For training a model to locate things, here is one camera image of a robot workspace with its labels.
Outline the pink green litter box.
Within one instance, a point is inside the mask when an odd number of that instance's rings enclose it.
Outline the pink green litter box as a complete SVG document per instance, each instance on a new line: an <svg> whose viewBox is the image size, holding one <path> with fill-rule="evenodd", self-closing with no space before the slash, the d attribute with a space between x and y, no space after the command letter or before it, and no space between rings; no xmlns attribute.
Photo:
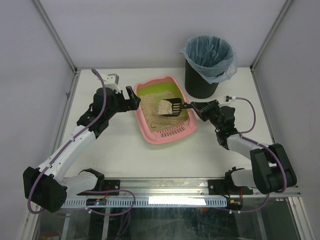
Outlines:
<svg viewBox="0 0 320 240"><path fill-rule="evenodd" d="M168 99L188 100L178 81L171 75L153 78L138 83L134 92L141 99L135 117L144 139L159 145L180 140L192 134L198 125L192 109L183 109L178 116L173 114Z"/></svg>

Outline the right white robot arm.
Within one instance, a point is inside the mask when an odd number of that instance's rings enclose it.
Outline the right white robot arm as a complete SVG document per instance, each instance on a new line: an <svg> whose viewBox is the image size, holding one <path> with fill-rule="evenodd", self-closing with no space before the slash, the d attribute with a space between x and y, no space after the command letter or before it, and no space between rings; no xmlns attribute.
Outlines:
<svg viewBox="0 0 320 240"><path fill-rule="evenodd" d="M218 144L250 160L251 168L233 167L225 173L231 186L258 189L262 194L283 193L297 184L297 176L285 148L274 143L265 145L245 137L235 127L235 108L220 106L217 100L191 102L198 117L215 127Z"/></svg>

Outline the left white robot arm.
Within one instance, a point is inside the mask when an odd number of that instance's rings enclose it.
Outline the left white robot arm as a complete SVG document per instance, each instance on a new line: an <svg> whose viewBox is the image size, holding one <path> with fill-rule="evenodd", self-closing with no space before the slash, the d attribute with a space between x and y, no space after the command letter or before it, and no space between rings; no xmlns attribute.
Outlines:
<svg viewBox="0 0 320 240"><path fill-rule="evenodd" d="M126 87L129 98L122 91L109 87L96 90L93 102L76 122L67 140L38 167L28 167L23 172L24 194L30 213L36 214L31 204L37 204L51 213L58 211L67 197L78 194L101 194L107 190L104 174L88 168L78 175L65 177L78 156L109 126L117 113L135 111L140 98L131 86Z"/></svg>

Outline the black litter scoop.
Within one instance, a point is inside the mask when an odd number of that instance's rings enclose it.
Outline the black litter scoop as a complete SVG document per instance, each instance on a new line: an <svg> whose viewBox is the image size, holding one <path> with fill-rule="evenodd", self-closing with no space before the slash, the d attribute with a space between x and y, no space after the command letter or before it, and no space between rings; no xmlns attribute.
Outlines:
<svg viewBox="0 0 320 240"><path fill-rule="evenodd" d="M192 105L189 103L185 103L182 101L181 98L168 98L168 99L164 99L167 100L169 102L171 102L172 105L172 114L171 115L159 115L159 116L164 116L164 117L178 117L182 110L184 109L191 109Z"/></svg>

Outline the large scooped litter clump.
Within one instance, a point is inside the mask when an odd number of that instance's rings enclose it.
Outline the large scooped litter clump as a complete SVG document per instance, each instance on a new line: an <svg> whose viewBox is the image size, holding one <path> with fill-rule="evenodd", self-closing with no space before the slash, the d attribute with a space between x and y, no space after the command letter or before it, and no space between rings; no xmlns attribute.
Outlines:
<svg viewBox="0 0 320 240"><path fill-rule="evenodd" d="M160 100L158 103L158 115L171 115L172 104L168 100Z"/></svg>

